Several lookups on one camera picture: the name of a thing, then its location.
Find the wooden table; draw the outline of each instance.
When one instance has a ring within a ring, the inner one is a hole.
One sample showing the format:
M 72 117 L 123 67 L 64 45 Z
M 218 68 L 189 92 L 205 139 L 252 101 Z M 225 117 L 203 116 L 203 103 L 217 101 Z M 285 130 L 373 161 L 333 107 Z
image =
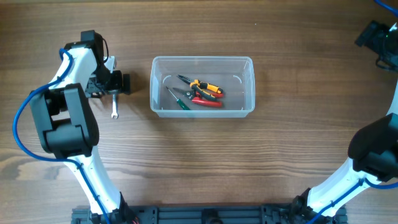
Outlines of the wooden table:
M 132 75 L 133 93 L 90 100 L 99 153 L 130 205 L 290 202 L 345 161 L 353 134 L 384 116 L 396 76 L 354 45 L 375 19 L 372 1 L 147 1 L 0 5 L 0 223 L 69 223 L 88 205 L 63 164 L 15 144 L 11 123 L 29 92 L 50 81 L 58 49 L 94 29 Z M 249 56 L 256 109 L 244 119 L 160 119 L 149 106 L 159 55 Z M 24 144 L 43 152 L 30 109 Z M 369 189 L 347 204 L 349 223 L 394 223 L 397 192 Z

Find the gray container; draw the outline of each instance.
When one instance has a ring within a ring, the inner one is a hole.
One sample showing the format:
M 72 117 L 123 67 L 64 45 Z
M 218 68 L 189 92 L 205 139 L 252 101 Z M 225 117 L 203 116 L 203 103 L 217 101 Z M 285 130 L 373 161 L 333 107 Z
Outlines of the gray container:
M 173 87 L 191 90 L 177 75 L 221 87 L 224 97 L 218 100 L 223 107 L 197 105 L 173 91 Z M 182 110 L 165 86 L 191 110 Z M 249 57 L 159 56 L 152 63 L 150 108 L 161 118 L 244 118 L 254 110 L 255 99 L 253 62 Z

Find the green screwdriver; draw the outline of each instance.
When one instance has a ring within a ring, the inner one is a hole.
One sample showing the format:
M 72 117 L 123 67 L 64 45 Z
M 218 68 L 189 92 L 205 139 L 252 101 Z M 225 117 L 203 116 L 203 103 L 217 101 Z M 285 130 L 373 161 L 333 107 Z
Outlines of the green screwdriver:
M 180 105 L 181 106 L 181 108 L 183 109 L 183 110 L 191 110 L 187 105 L 185 105 L 185 103 L 182 101 L 182 100 L 180 100 L 180 99 L 178 99 L 177 97 L 175 97 L 175 95 L 173 94 L 173 92 L 166 86 L 166 88 L 169 90 L 169 92 L 174 96 L 174 98 L 177 100 L 177 103 L 178 103 L 178 105 Z

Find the red-handled pliers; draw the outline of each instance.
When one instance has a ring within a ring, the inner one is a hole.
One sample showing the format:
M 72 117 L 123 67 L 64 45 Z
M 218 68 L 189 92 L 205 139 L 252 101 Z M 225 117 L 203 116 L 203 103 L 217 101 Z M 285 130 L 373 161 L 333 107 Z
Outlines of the red-handled pliers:
M 173 90 L 175 90 L 178 93 L 181 93 L 182 95 L 184 95 L 185 97 L 190 99 L 192 101 L 192 103 L 196 103 L 198 105 L 211 106 L 211 107 L 222 107 L 223 106 L 222 102 L 220 102 L 220 101 L 203 100 L 201 97 L 201 94 L 195 90 L 188 91 L 188 90 L 182 90 L 180 88 L 173 88 Z

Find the pliers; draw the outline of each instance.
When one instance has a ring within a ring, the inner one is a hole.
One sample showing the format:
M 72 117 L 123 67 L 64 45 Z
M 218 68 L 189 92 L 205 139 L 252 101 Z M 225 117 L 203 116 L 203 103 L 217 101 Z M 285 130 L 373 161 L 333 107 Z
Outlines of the pliers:
M 218 86 L 212 85 L 210 83 L 201 82 L 199 80 L 192 80 L 183 75 L 177 75 L 177 77 L 185 83 L 188 83 L 192 90 L 195 90 L 206 100 L 216 101 L 217 98 L 224 96 L 224 91 Z M 211 90 L 214 93 L 208 93 L 205 90 Z
M 201 98 L 201 94 L 195 90 L 182 90 L 180 88 L 173 88 L 174 91 L 181 93 L 188 99 L 192 101 L 192 103 L 196 103 L 198 105 L 203 105 L 203 106 L 211 106 L 211 107 L 222 107 L 223 104 L 220 101 L 210 101 L 210 100 L 203 100 Z

